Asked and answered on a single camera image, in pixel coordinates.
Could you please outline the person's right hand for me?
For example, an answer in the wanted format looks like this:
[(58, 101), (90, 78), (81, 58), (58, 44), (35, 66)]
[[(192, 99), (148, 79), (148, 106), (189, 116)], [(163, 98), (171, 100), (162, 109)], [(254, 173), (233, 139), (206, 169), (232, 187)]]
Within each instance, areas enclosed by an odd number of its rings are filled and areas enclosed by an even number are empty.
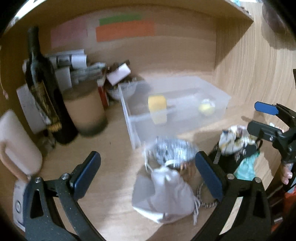
[(288, 185), (289, 180), (292, 178), (293, 163), (281, 164), (280, 166), (280, 178), (284, 185)]

